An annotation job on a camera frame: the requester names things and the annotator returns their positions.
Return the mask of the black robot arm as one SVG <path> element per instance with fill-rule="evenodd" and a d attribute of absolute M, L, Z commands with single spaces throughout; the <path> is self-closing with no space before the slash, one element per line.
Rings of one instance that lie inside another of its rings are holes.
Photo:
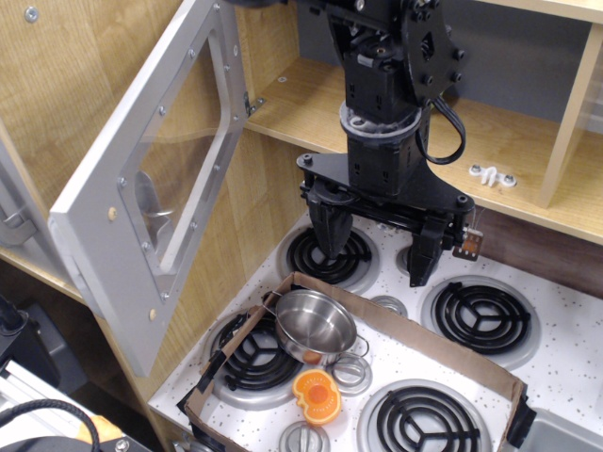
<path fill-rule="evenodd" d="M 311 1 L 328 20 L 345 77 L 339 109 L 344 154 L 303 155 L 301 194 L 322 252 L 344 249 L 354 217 L 412 235 L 411 286 L 425 285 L 441 254 L 464 243 L 474 201 L 433 173 L 456 162 L 428 151 L 431 116 L 466 130 L 444 92 L 461 77 L 464 51 L 451 40 L 438 1 Z"/>

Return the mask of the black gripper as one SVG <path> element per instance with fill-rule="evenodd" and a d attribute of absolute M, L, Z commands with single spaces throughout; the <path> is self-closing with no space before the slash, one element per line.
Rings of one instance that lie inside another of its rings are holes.
<path fill-rule="evenodd" d="M 308 203 L 318 245 L 336 258 L 350 237 L 352 216 L 371 218 L 412 233 L 407 261 L 410 286 L 425 286 L 442 249 L 463 244 L 473 200 L 439 179 L 431 165 L 448 165 L 464 153 L 445 157 L 428 152 L 428 131 L 414 126 L 390 134 L 352 132 L 345 154 L 301 155 L 302 195 Z"/>

